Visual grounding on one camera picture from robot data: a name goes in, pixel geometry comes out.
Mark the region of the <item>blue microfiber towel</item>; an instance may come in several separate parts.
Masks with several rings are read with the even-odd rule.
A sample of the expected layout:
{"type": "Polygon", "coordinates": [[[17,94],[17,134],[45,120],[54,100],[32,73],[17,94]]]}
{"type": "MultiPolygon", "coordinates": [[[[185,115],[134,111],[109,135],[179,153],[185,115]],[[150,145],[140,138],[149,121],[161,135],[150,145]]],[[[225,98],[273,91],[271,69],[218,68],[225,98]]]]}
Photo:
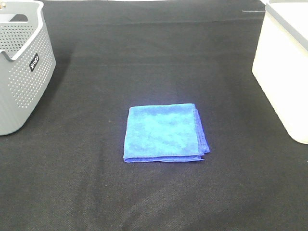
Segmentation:
{"type": "Polygon", "coordinates": [[[201,161],[209,152],[195,104],[145,105],[129,109],[125,162],[201,161]]]}

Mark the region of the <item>black fabric table cover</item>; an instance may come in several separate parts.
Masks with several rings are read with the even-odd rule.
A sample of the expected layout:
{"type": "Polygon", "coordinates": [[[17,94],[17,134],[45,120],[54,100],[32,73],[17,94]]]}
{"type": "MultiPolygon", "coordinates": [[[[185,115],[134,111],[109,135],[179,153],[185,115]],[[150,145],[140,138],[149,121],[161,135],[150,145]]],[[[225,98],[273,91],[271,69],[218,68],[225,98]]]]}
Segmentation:
{"type": "Polygon", "coordinates": [[[56,68],[0,139],[3,231],[305,231],[308,147],[251,67],[258,0],[44,1],[56,68]],[[203,161],[125,163],[128,110],[194,103],[203,161]]]}

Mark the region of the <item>white plastic storage bin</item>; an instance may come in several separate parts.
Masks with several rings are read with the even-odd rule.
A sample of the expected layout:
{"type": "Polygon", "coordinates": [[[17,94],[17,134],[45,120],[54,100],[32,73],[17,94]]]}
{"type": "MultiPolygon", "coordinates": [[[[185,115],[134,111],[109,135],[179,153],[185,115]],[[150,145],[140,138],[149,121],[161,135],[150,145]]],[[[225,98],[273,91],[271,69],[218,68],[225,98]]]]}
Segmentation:
{"type": "Polygon", "coordinates": [[[292,139],[308,142],[308,2],[269,0],[252,73],[292,139]]]}

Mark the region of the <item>grey perforated plastic basket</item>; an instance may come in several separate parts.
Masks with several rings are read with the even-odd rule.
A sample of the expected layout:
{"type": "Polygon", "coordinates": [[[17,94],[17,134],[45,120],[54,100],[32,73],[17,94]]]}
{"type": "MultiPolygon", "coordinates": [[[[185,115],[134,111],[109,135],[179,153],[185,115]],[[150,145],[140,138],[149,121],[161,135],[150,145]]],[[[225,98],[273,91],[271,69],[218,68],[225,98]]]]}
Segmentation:
{"type": "Polygon", "coordinates": [[[24,15],[25,22],[0,24],[0,134],[19,130],[53,75],[56,60],[38,0],[2,0],[1,15],[24,15]]]}

